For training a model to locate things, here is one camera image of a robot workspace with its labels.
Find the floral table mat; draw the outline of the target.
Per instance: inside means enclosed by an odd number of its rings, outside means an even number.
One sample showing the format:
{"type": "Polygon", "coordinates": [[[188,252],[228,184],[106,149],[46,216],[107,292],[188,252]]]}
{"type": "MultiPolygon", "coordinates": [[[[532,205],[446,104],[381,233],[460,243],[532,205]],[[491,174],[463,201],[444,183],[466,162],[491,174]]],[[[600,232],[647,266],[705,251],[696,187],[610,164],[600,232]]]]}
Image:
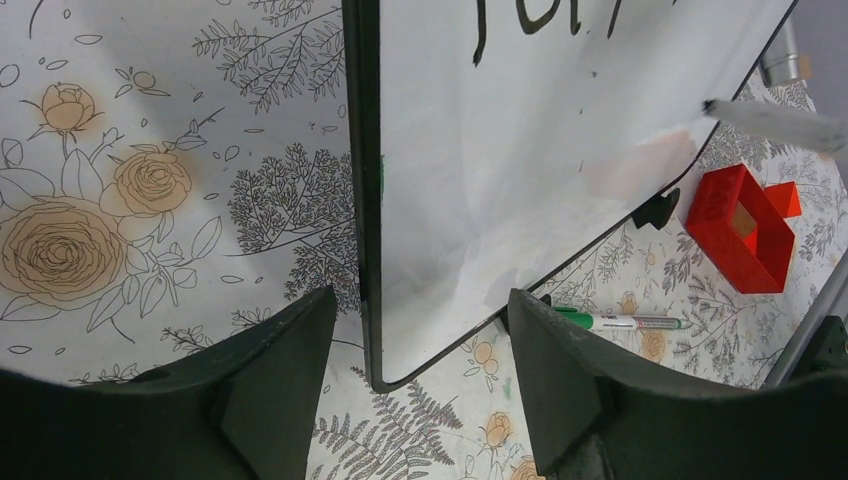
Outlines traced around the floral table mat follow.
{"type": "MultiPolygon", "coordinates": [[[[539,479],[507,303],[399,388],[368,380],[344,2],[2,3],[1,374],[125,383],[331,287],[302,479],[539,479]]],[[[846,272],[847,183],[826,154],[714,122],[677,183],[521,290],[678,317],[602,338],[759,390],[846,272]],[[685,229],[702,176],[737,164],[797,185],[781,293],[737,292],[685,229]]]]}

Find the green capped marker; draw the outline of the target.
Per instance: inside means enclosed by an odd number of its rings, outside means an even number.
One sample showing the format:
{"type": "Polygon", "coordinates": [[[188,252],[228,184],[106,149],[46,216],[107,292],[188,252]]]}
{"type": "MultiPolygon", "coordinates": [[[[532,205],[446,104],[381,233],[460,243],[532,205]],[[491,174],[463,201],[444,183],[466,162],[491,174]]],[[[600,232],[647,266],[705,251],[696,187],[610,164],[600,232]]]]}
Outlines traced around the green capped marker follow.
{"type": "Polygon", "coordinates": [[[575,325],[590,331],[612,330],[679,330],[683,322],[673,317],[589,314],[570,307],[554,310],[575,325]]]}

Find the red plastic triangle piece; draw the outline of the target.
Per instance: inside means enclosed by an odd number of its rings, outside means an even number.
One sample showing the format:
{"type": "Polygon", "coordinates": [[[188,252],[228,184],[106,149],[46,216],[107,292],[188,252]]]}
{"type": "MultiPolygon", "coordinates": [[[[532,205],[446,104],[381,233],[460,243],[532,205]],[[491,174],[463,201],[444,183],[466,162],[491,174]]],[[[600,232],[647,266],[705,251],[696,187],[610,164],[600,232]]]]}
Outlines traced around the red plastic triangle piece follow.
{"type": "Polygon", "coordinates": [[[764,193],[783,219],[802,215],[799,191],[794,181],[767,186],[764,193]]]}

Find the black capped whiteboard marker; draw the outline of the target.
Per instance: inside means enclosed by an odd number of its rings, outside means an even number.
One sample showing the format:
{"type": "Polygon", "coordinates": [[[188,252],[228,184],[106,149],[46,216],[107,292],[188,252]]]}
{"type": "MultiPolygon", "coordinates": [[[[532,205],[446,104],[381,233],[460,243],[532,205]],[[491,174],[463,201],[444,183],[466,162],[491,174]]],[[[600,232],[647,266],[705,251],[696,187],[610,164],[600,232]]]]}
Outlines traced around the black capped whiteboard marker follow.
{"type": "Polygon", "coordinates": [[[705,100],[705,116],[746,134],[834,155],[847,147],[847,122],[816,112],[759,101],[705,100]]]}

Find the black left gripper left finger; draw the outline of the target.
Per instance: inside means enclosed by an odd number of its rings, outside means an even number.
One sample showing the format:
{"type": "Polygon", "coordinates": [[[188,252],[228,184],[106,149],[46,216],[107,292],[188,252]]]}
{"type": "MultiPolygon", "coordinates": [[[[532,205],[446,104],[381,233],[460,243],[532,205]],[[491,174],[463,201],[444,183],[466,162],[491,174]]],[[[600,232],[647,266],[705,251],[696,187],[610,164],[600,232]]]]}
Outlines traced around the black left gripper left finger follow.
{"type": "Polygon", "coordinates": [[[336,321],[331,287],[125,383],[1,374],[5,479],[302,479],[336,321]]]}

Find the brown cylinder in box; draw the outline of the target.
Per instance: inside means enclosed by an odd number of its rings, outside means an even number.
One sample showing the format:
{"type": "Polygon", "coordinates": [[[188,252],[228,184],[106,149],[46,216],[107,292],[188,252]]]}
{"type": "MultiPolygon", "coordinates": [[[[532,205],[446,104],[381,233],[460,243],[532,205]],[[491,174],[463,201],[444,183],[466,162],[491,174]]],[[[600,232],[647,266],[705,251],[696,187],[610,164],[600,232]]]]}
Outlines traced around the brown cylinder in box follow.
{"type": "Polygon", "coordinates": [[[738,202],[734,207],[730,217],[730,224],[742,239],[749,238],[757,231],[758,227],[757,221],[741,202],[738,202]]]}

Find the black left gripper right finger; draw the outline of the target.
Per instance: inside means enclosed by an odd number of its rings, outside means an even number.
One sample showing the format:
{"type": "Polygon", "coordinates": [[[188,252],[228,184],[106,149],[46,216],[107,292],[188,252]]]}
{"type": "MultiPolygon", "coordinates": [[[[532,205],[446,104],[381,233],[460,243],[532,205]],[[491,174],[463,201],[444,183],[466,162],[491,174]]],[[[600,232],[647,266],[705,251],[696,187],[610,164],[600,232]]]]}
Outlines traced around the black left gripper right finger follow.
{"type": "Polygon", "coordinates": [[[537,472],[549,479],[843,479],[847,373],[751,390],[649,361],[524,290],[508,301],[537,472]]]}

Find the small black-framed whiteboard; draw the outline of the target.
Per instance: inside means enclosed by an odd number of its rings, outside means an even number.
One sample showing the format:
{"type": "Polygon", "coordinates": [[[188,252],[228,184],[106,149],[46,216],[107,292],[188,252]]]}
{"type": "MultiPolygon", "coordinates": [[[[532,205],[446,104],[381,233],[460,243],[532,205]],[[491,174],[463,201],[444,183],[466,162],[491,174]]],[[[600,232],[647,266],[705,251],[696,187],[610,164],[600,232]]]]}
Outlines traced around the small black-framed whiteboard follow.
{"type": "Polygon", "coordinates": [[[393,391],[693,166],[791,1],[346,1],[371,386],[393,391]]]}

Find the red plastic box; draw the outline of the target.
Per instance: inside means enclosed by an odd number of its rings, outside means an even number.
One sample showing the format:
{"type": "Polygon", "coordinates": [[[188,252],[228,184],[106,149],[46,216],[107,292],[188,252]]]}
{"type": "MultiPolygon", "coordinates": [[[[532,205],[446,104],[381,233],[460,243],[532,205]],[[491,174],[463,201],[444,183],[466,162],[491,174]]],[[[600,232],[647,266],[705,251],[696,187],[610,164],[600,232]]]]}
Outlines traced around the red plastic box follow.
{"type": "Polygon", "coordinates": [[[787,220],[801,214],[794,182],[764,187],[737,164],[702,176],[685,229],[737,292],[777,294],[794,256],[787,220]]]}

